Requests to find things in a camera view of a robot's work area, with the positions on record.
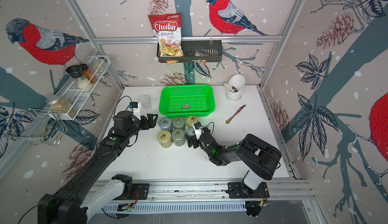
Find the blue-grey tea canister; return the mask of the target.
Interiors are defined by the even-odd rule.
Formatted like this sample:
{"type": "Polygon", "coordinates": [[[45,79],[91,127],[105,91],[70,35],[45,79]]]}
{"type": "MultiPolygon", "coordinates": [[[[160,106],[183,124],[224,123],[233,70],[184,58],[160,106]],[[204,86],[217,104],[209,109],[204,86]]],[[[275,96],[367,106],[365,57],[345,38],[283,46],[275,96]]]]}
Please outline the blue-grey tea canister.
{"type": "Polygon", "coordinates": [[[161,131],[169,131],[170,133],[174,130],[172,120],[168,117],[159,120],[159,127],[161,131]]]}

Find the beige tea canister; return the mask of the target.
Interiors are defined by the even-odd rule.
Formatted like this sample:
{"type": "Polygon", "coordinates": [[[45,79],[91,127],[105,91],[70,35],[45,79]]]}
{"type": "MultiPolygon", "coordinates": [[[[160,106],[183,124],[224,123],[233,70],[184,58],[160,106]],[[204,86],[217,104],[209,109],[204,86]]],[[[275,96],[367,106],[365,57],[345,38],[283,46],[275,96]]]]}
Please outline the beige tea canister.
{"type": "Polygon", "coordinates": [[[173,144],[171,132],[167,130],[160,131],[158,133],[157,140],[163,148],[169,148],[173,144]]]}

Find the yellow-green tea canister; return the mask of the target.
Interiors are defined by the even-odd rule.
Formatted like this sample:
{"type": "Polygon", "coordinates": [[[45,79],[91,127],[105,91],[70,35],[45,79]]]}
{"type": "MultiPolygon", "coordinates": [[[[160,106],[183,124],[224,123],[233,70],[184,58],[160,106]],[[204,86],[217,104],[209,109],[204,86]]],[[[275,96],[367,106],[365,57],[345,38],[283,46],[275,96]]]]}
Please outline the yellow-green tea canister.
{"type": "Polygon", "coordinates": [[[187,118],[186,122],[187,122],[188,128],[190,129],[190,128],[193,127],[193,125],[194,125],[195,123],[199,122],[199,118],[198,118],[196,115],[190,115],[190,116],[187,118]]]}

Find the grey-green canister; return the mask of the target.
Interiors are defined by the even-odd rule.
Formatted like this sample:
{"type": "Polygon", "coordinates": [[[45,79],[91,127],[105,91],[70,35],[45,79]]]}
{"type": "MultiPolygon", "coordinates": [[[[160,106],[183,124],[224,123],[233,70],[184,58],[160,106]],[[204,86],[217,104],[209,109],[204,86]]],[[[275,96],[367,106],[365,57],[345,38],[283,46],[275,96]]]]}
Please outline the grey-green canister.
{"type": "Polygon", "coordinates": [[[186,143],[185,131],[179,128],[174,129],[171,133],[171,139],[174,145],[178,147],[183,146],[186,143]]]}

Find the sage green tea canister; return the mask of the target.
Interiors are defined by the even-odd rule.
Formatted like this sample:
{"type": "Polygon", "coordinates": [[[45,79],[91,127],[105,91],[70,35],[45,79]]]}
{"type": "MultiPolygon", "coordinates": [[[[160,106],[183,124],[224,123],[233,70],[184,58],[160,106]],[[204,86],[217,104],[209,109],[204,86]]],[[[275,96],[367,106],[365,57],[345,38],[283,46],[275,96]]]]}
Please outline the sage green tea canister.
{"type": "Polygon", "coordinates": [[[174,129],[186,130],[186,120],[182,117],[176,117],[172,120],[172,126],[174,129]]]}

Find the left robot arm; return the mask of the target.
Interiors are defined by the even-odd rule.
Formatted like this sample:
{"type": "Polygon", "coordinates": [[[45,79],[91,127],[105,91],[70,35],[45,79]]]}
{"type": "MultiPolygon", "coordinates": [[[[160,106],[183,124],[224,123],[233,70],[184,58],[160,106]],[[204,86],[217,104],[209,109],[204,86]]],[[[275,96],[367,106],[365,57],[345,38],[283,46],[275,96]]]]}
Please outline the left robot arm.
{"type": "Polygon", "coordinates": [[[116,174],[99,191],[88,192],[105,169],[128,147],[130,138],[156,126],[157,114],[136,117],[131,111],[120,111],[114,125],[101,141],[91,159],[53,195],[46,194],[37,205],[40,224],[86,224],[109,202],[117,198],[138,201],[146,199],[147,184],[135,185],[132,177],[116,174]]]}

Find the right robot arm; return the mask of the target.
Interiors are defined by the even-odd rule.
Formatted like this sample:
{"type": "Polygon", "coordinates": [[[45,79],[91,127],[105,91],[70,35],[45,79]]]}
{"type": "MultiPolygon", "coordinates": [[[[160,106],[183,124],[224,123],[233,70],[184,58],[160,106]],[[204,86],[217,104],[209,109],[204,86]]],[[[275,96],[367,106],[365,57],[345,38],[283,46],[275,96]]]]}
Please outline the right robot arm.
{"type": "Polygon", "coordinates": [[[229,182],[225,191],[230,199],[269,198],[265,181],[273,178],[281,166],[281,152],[260,138],[247,134],[243,140],[231,145],[218,144],[207,127],[197,126],[186,136],[189,147],[201,148],[213,164],[226,166],[242,161],[249,170],[241,182],[229,182]]]}

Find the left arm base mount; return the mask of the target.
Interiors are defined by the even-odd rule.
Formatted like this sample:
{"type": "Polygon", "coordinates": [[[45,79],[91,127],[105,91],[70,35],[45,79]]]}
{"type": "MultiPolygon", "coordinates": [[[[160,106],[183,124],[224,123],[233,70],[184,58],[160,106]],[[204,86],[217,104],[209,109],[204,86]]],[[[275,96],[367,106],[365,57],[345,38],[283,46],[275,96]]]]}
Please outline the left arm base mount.
{"type": "Polygon", "coordinates": [[[118,197],[119,200],[147,200],[149,193],[149,184],[130,184],[124,187],[123,194],[118,197]]]}

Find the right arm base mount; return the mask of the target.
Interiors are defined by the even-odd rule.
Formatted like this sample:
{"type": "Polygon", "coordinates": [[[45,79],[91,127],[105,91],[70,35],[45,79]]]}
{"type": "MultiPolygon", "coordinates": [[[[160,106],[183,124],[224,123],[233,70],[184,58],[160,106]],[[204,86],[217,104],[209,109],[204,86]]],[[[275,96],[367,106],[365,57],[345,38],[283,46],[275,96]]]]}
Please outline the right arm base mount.
{"type": "Polygon", "coordinates": [[[252,218],[258,218],[264,204],[268,203],[270,197],[267,183],[260,179],[260,182],[255,181],[251,187],[247,176],[241,182],[229,182],[225,191],[230,199],[252,199],[245,202],[246,214],[252,218]]]}

